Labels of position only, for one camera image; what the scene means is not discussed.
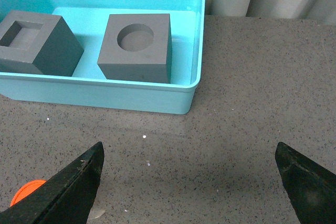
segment recessed cavity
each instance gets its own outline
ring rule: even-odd
[[[14,21],[0,40],[0,46],[26,50],[33,43],[43,24]]]
[[[131,52],[143,50],[153,43],[154,32],[144,24],[132,24],[124,27],[118,34],[118,45]]]

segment gray foam block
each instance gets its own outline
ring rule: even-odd
[[[111,14],[98,66],[107,79],[170,83],[169,14]]]
[[[72,76],[84,50],[58,15],[13,10],[0,23],[0,71]]]

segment square hole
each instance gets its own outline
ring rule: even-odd
[[[33,43],[43,24],[14,21],[0,40],[0,46],[26,50]]]

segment cube with square hole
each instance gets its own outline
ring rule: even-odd
[[[0,71],[72,76],[84,50],[58,15],[11,11],[0,23]]]
[[[170,83],[170,15],[111,14],[97,63],[107,79]]]

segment circular hole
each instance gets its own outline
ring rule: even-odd
[[[131,52],[145,49],[153,43],[154,33],[152,29],[144,24],[132,24],[124,27],[118,34],[118,45]]]

